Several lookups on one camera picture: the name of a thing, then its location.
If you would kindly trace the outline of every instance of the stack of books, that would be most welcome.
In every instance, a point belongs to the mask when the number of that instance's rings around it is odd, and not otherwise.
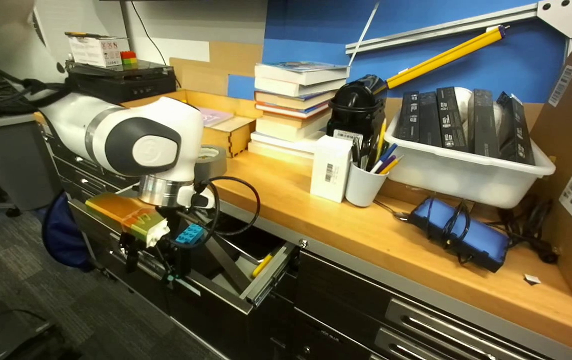
[[[328,102],[348,78],[348,66],[292,61],[257,64],[254,99],[263,111],[249,151],[312,159],[314,141],[330,119]]]

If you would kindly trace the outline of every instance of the white cup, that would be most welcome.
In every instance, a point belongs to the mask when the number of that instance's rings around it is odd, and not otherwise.
[[[346,200],[357,207],[369,207],[384,185],[388,173],[369,173],[352,162],[346,184]]]

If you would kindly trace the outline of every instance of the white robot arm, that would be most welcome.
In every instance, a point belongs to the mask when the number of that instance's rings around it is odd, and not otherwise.
[[[18,80],[63,83],[55,59],[32,25],[35,0],[0,0],[0,70]],[[42,100],[52,90],[27,98]],[[194,166],[201,149],[203,120],[198,109],[162,97],[142,107],[125,109],[98,98],[70,93],[40,106],[55,136],[80,157],[115,173],[142,176],[140,199],[161,207],[210,208],[206,189],[194,191]]]

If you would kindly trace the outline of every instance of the gray carpet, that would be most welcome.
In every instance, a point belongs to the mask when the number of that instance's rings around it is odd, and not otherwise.
[[[0,210],[0,300],[60,324],[83,359],[219,359],[121,283],[55,262],[29,212]]]

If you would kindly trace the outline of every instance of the blue power bank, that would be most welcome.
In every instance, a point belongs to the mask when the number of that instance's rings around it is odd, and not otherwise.
[[[450,240],[452,246],[448,248],[449,251],[473,264],[496,272],[506,258],[508,237],[484,223],[470,219],[468,232],[464,239],[457,241],[466,227],[466,215],[463,212],[460,213],[451,231],[443,234],[443,229],[453,215],[455,215],[455,209],[447,203],[435,198],[427,198],[411,212],[408,222],[425,230],[429,239],[441,241],[442,246]]]

